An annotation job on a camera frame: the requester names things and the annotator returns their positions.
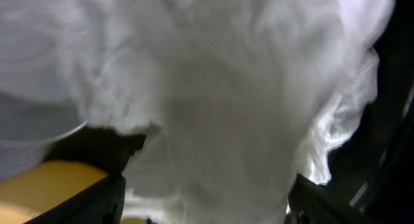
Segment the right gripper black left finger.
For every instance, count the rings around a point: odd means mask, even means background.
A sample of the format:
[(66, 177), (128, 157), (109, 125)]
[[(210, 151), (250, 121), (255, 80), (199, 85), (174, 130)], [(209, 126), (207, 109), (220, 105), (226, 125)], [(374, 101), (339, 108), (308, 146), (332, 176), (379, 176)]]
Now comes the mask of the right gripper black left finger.
[(125, 179), (109, 175), (25, 224), (120, 224)]

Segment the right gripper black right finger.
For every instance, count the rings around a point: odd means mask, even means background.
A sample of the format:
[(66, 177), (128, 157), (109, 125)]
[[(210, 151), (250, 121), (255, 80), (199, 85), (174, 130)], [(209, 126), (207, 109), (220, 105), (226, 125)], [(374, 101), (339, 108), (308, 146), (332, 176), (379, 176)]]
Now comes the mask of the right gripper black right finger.
[(301, 174), (290, 191), (289, 207), (293, 224), (376, 224)]

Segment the yellow bowl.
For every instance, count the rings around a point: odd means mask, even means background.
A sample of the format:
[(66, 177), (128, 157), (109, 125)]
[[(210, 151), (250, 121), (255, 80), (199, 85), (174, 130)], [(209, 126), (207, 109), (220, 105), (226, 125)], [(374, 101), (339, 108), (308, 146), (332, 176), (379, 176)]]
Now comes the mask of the yellow bowl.
[[(113, 174), (81, 162), (48, 161), (1, 182), (1, 223), (26, 223)], [(143, 218), (120, 223), (145, 224)]]

